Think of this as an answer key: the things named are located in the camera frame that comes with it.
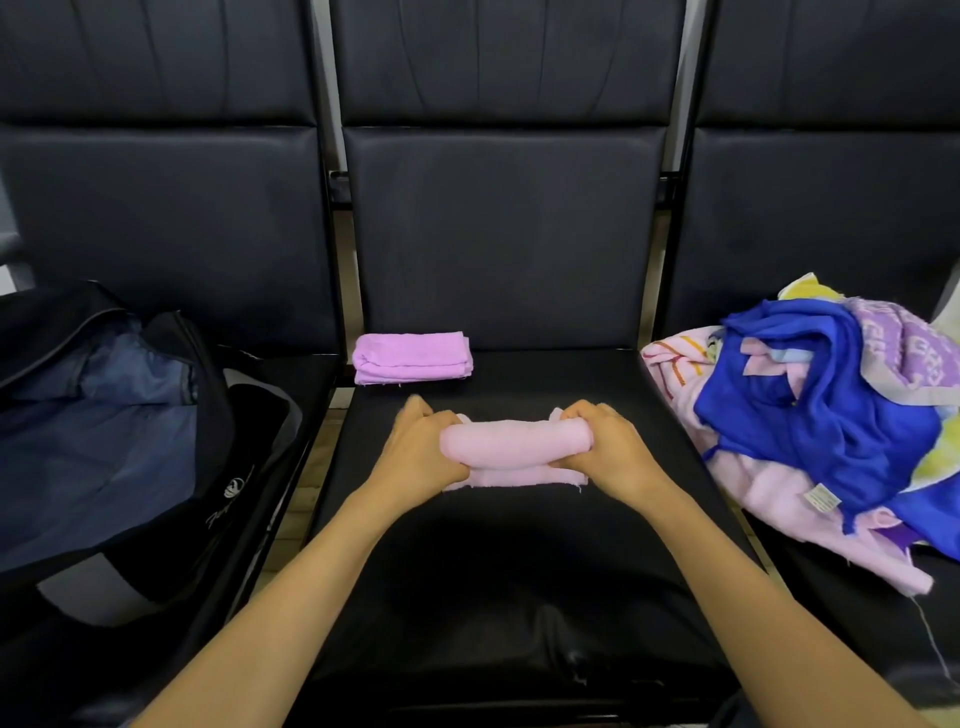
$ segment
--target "pile of clothes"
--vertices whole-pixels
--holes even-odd
[[[641,352],[716,481],[787,536],[905,595],[910,547],[960,560],[960,346],[807,274],[776,301]]]

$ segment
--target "chair backrest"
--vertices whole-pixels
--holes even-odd
[[[681,0],[333,0],[367,331],[635,347]]]
[[[0,0],[0,164],[41,281],[339,353],[307,0]]]
[[[960,254],[960,4],[711,3],[655,334],[809,271],[929,316]]]

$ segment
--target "forearm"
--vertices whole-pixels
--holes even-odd
[[[636,509],[673,554],[767,728],[927,725],[676,485]]]
[[[135,728],[280,726],[393,516],[361,488],[151,703]]]

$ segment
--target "rolled pink cloth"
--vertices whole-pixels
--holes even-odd
[[[593,433],[587,421],[577,417],[561,420],[563,410],[555,409],[541,422],[500,420],[472,423],[458,415],[463,425],[441,433],[440,450],[451,460],[470,468],[470,477],[447,490],[465,485],[475,488],[514,487],[541,483],[587,485],[587,476],[548,463],[593,447]]]
[[[470,340],[450,333],[365,333],[353,352],[356,384],[463,379],[473,372]]]

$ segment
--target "pink towel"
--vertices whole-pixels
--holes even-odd
[[[463,425],[448,427],[440,436],[440,450],[451,460],[470,468],[470,477],[447,490],[465,485],[475,488],[513,487],[540,483],[587,485],[576,471],[551,468],[548,463],[593,447],[593,433],[579,417],[561,420],[555,409],[548,421],[535,423],[501,420],[472,423],[458,415]]]
[[[717,444],[716,432],[700,422],[693,411],[713,372],[707,356],[708,339],[717,329],[685,331],[649,344],[641,352],[660,392],[700,452]],[[773,361],[768,349],[749,353],[756,361],[748,363],[751,371],[744,375],[787,374],[791,387],[803,387],[805,365],[796,366],[791,376],[787,367],[794,365]],[[900,522],[890,509],[877,508],[860,514],[856,517],[855,532],[847,536],[836,510],[821,513],[806,501],[804,495],[814,484],[803,471],[726,450],[716,451],[708,461],[708,468],[713,478],[745,510],[790,538],[809,541],[843,556],[851,564],[885,579],[901,594],[924,595],[933,587],[932,577],[913,566],[909,552],[901,551],[878,530]]]
[[[353,352],[357,384],[463,379],[473,372],[470,340],[451,333],[365,333]]]

